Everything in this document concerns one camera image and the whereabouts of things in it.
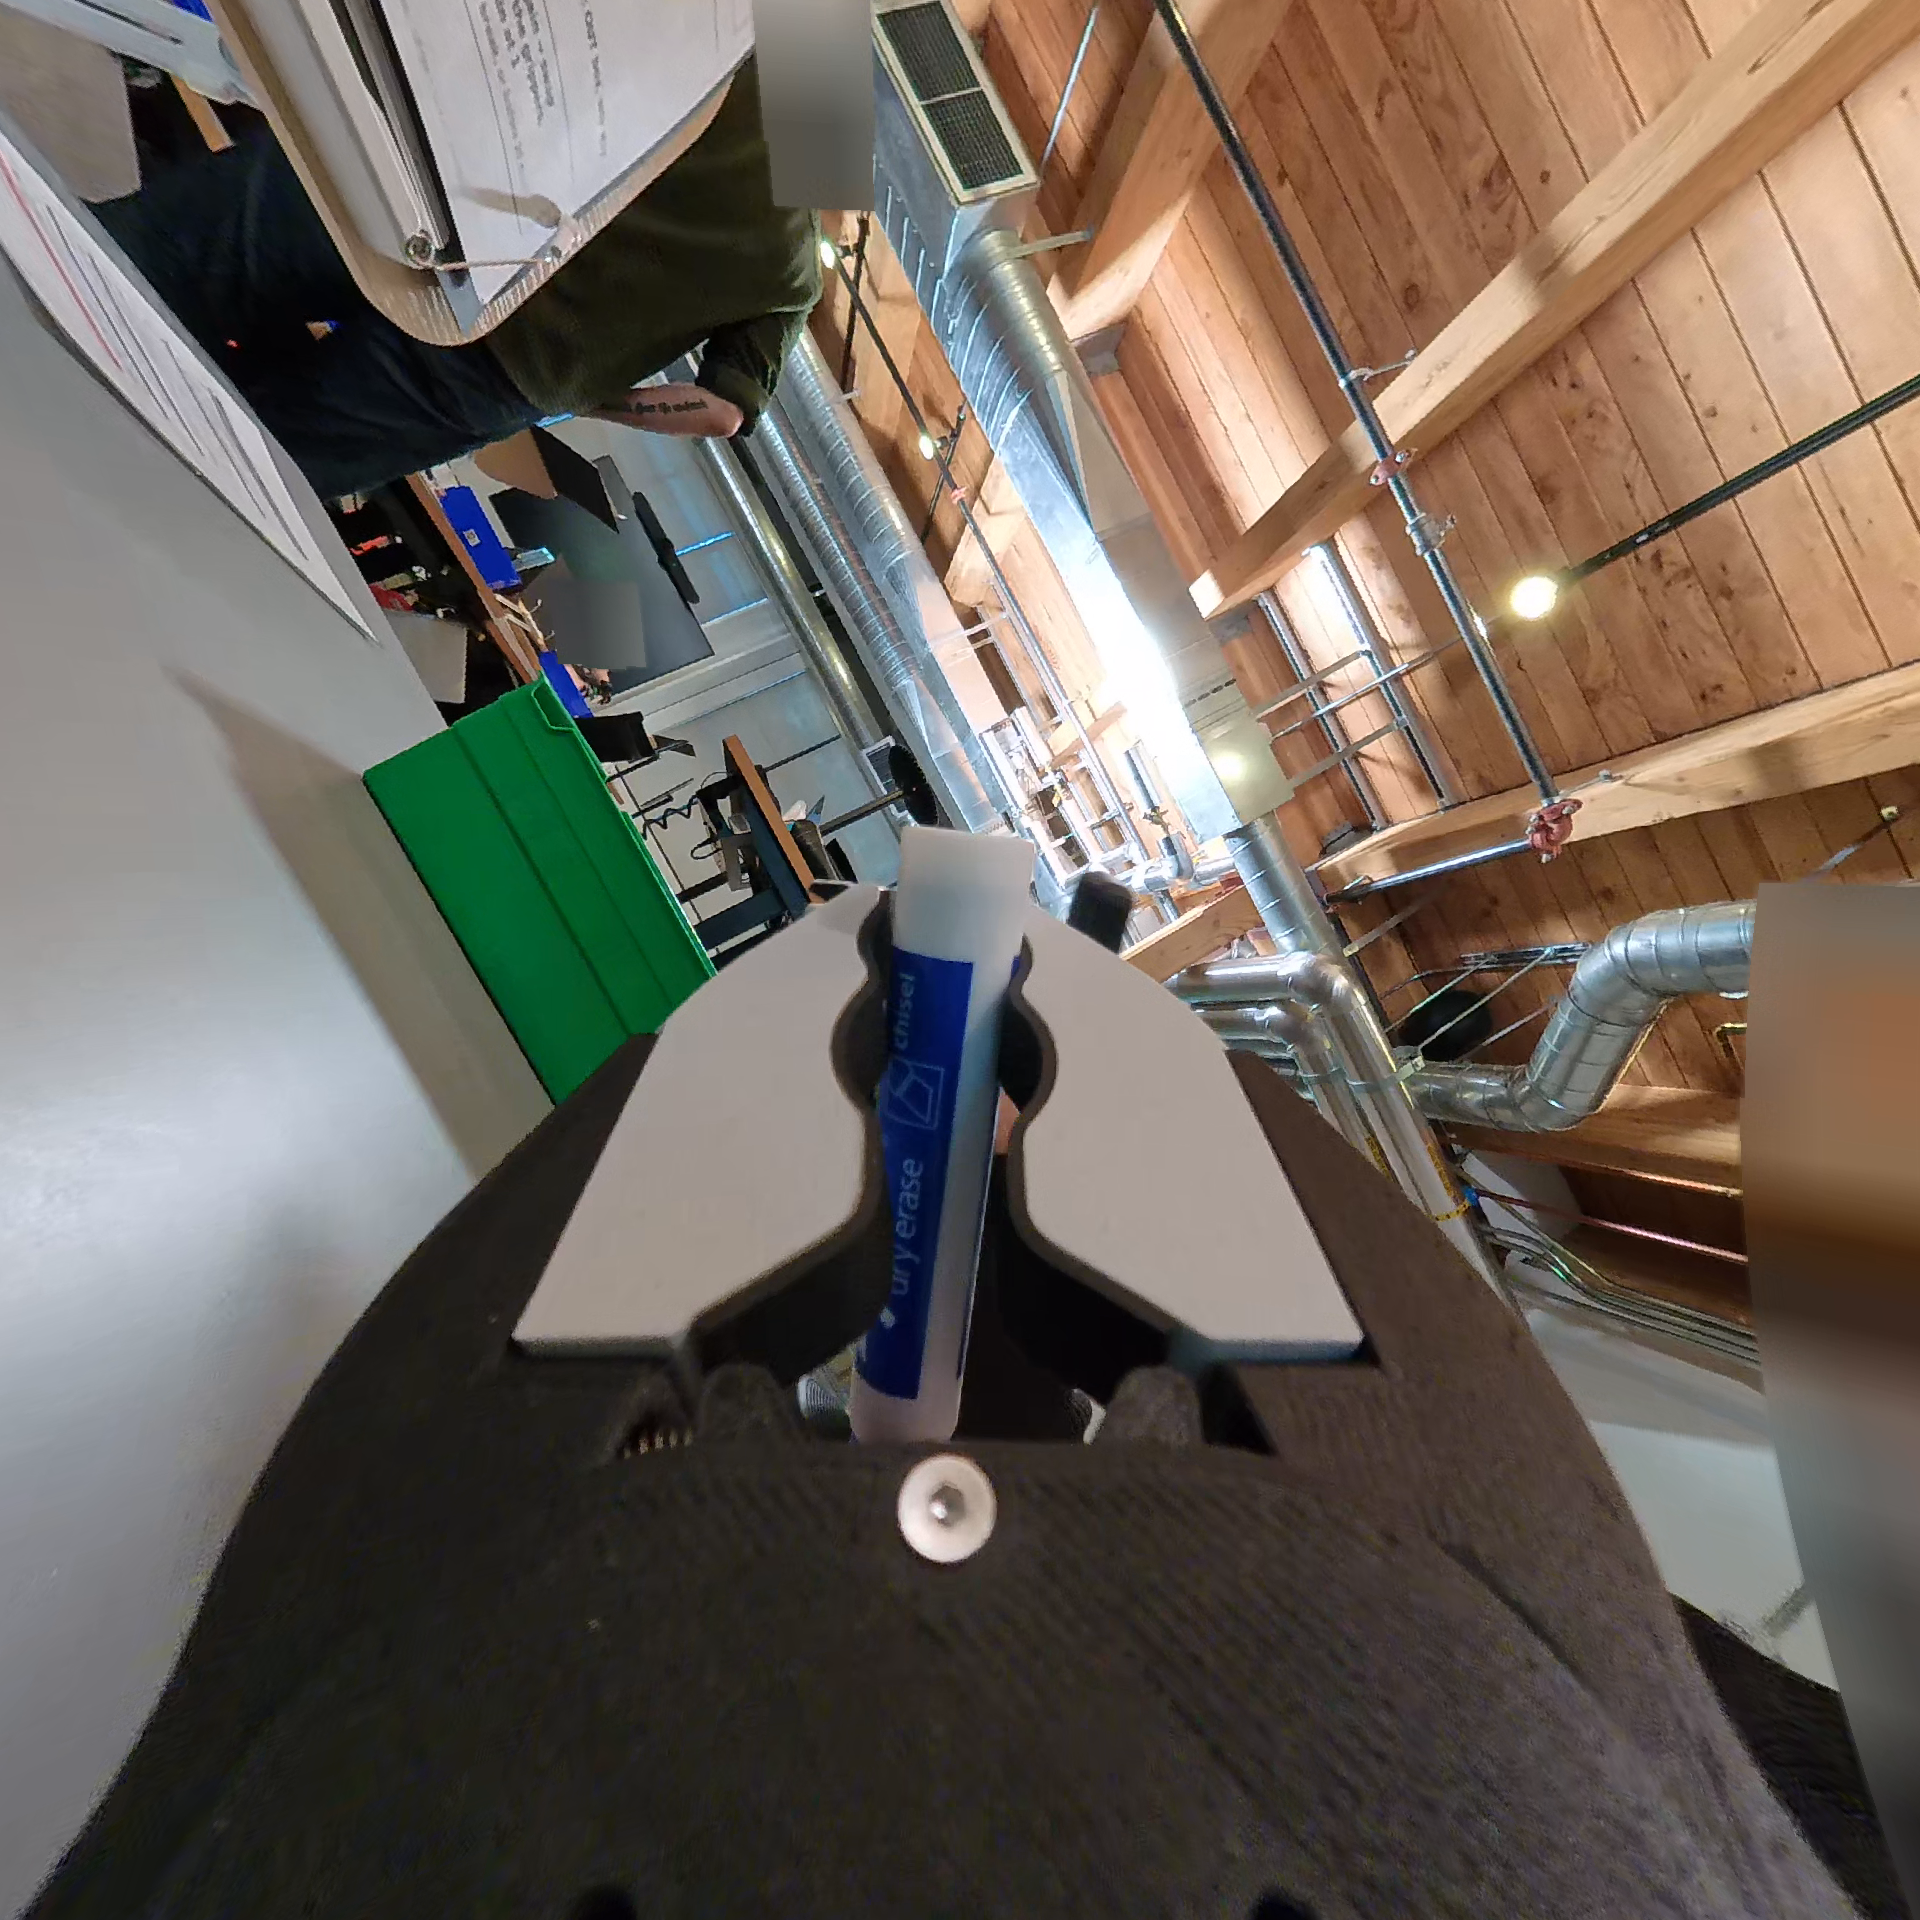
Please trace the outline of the large sheet metal duct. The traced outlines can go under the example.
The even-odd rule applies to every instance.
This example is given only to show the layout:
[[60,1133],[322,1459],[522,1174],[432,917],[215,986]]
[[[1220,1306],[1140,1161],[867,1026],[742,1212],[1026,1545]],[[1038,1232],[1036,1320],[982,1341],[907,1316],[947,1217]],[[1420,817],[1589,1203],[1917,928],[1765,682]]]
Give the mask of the large sheet metal duct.
[[899,128],[878,137],[876,211],[1162,784],[1197,837],[1238,841],[1290,781],[1096,410],[1038,256],[996,198],[956,203]]

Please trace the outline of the black panel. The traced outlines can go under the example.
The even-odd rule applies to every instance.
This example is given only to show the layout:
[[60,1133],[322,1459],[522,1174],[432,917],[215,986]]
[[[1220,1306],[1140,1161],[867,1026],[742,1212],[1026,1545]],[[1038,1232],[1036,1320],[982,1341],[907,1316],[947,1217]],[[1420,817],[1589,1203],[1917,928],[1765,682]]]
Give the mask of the black panel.
[[623,694],[712,657],[700,601],[651,502],[628,489],[616,466],[592,462],[606,509],[516,486],[492,494],[514,550],[542,548],[518,593],[564,665]]

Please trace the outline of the blue dry erase marker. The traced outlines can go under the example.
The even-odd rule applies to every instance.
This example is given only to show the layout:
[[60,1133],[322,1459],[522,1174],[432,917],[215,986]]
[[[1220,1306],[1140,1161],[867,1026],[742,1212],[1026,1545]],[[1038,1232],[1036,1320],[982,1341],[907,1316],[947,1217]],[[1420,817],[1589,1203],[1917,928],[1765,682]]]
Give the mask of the blue dry erase marker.
[[891,901],[878,1081],[891,1277],[858,1341],[847,1418],[861,1444],[957,1428],[1012,989],[1036,851],[1012,835],[915,828]]

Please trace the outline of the long metal ceiling pipe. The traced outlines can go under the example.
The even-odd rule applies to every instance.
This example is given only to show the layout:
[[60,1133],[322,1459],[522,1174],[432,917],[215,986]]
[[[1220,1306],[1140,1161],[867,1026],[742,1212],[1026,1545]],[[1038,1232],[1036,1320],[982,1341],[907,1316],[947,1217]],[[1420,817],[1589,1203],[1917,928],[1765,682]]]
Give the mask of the long metal ceiling pipe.
[[1538,802],[1526,817],[1526,825],[1515,841],[1515,848],[1524,848],[1526,856],[1541,864],[1554,861],[1571,841],[1580,800],[1562,790],[1557,776],[1530,732],[1503,678],[1485,621],[1452,570],[1445,550],[1446,536],[1442,533],[1442,523],[1423,509],[1422,501],[1413,492],[1407,480],[1410,453],[1388,434],[1367,388],[1370,374],[1364,374],[1348,356],[1327,305],[1318,294],[1318,289],[1306,265],[1306,256],[1298,252],[1280,216],[1280,205],[1243,145],[1222,90],[1215,85],[1214,73],[1202,59],[1197,36],[1183,10],[1173,2],[1157,2],[1155,10],[1171,40],[1173,52],[1194,85],[1197,102],[1202,106],[1206,122],[1231,164],[1243,197],[1251,202],[1260,227],[1263,228],[1263,238],[1280,264],[1287,289],[1303,309],[1311,338],[1327,361],[1335,384],[1357,426],[1360,443],[1367,456],[1360,462],[1363,486],[1383,489],[1395,501],[1404,520],[1406,538],[1416,560],[1427,568],[1452,620],[1456,637],[1463,643],[1477,668],[1478,683],[1494,708],[1494,720],[1506,733],[1506,740],[1520,758],[1523,773],[1535,794]]

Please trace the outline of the silver spiral duct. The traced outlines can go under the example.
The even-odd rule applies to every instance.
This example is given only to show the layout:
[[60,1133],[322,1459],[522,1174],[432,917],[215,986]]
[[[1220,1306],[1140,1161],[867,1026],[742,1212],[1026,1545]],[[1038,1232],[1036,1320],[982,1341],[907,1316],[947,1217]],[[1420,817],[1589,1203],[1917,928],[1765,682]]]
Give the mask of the silver spiral duct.
[[1006,833],[1000,781],[944,669],[960,621],[807,326],[752,433],[752,453],[947,821]]
[[758,576],[822,689],[834,723],[860,757],[878,752],[894,737],[888,716],[870,697],[872,689],[858,669],[850,637],[837,621],[818,578],[803,562],[796,538],[760,497],[752,464],[734,451],[732,442],[694,438],[691,448],[707,468],[712,492],[726,502]]

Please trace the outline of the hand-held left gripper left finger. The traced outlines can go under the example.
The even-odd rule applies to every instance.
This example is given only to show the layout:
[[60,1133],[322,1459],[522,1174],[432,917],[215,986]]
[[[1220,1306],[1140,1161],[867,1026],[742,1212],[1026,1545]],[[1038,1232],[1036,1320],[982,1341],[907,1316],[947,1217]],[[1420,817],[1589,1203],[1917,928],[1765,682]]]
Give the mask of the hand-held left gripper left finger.
[[876,1321],[891,904],[847,886],[662,1024],[518,1313],[528,1386],[691,1406],[750,1364],[796,1398]]

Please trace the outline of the green plastic bin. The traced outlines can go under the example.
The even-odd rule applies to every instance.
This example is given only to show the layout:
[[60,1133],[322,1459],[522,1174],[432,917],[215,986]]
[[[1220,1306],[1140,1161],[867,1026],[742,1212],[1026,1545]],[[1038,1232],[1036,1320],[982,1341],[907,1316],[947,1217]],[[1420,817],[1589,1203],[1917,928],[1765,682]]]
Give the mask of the green plastic bin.
[[383,758],[364,786],[556,1101],[712,978],[548,683]]

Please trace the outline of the grey desk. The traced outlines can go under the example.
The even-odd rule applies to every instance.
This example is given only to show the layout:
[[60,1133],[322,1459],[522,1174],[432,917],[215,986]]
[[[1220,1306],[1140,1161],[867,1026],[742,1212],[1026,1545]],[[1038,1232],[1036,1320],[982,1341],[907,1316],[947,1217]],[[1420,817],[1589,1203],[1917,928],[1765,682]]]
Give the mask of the grey desk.
[[548,1100],[362,776],[442,716],[5,274],[2,1902],[352,1321]]

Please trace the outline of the bent silver duct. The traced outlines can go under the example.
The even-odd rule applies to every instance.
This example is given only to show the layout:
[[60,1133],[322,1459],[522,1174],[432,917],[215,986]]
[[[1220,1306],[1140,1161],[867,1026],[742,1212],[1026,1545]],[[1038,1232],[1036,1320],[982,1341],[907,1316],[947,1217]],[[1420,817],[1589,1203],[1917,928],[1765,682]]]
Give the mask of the bent silver duct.
[[1395,1116],[1562,1133],[1599,1110],[1668,1002],[1746,989],[1757,912],[1754,898],[1706,904],[1614,928],[1582,954],[1520,1067],[1398,1065],[1354,971],[1317,950],[1188,966],[1168,989],[1195,1009],[1306,1009],[1356,1090]]

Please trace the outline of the narrow wooden table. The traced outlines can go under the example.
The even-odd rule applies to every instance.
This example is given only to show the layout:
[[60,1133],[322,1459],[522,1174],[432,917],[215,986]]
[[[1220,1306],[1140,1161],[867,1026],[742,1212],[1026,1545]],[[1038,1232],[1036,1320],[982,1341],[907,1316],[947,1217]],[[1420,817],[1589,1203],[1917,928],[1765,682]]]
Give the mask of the narrow wooden table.
[[739,958],[853,885],[828,851],[813,856],[800,841],[766,769],[740,737],[723,739],[723,773],[703,794],[723,881],[735,894],[728,905],[701,914],[701,938],[716,962]]

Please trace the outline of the long wooden table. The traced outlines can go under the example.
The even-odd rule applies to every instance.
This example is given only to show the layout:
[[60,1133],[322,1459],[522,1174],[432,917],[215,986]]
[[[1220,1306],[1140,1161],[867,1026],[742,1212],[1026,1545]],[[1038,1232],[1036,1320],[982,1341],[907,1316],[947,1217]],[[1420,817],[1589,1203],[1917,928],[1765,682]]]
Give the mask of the long wooden table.
[[442,492],[437,492],[424,476],[408,473],[405,477],[405,486],[411,492],[419,509],[434,525],[447,546],[447,554],[467,576],[470,595],[483,611],[483,627],[494,646],[522,683],[540,683],[543,678],[543,630],[540,628],[532,611],[528,611],[514,593],[499,593],[492,588],[461,531],[447,520]]

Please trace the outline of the ceiling vent grille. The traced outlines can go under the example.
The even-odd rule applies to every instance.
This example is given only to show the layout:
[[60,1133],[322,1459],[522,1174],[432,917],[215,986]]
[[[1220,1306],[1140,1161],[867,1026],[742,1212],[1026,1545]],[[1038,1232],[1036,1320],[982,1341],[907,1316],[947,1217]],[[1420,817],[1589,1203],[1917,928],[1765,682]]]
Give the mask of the ceiling vent grille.
[[1038,187],[982,54],[949,2],[883,2],[876,54],[932,173],[957,205]]

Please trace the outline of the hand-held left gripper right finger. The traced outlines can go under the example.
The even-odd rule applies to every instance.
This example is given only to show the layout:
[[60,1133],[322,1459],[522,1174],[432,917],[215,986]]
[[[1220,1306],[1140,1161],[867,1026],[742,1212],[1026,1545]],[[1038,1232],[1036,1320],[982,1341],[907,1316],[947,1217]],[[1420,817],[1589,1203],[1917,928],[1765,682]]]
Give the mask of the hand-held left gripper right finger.
[[1378,1356],[1227,1050],[1162,986],[1028,918],[1006,1003],[996,1420],[1064,1424],[1136,1369],[1214,1424],[1282,1376],[1370,1386]]

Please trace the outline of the white document stand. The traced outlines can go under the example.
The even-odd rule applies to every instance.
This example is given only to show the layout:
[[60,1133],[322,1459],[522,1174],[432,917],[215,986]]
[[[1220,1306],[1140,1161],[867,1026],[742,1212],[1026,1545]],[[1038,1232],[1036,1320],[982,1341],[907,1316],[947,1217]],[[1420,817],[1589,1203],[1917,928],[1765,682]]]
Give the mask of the white document stand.
[[451,238],[451,217],[383,4],[402,2],[213,2],[207,11],[358,289],[419,341],[470,345],[559,267],[492,305],[443,274],[434,244]]

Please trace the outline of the laminated paper sheet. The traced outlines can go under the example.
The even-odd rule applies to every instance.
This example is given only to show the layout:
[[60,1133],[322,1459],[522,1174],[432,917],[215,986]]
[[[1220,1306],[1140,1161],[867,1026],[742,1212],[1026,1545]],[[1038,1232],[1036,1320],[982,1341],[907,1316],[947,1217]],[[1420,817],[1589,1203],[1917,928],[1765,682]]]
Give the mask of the laminated paper sheet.
[[358,633],[374,628],[338,578],[230,384],[106,244],[96,222],[2,130],[2,254],[54,334],[280,562]]

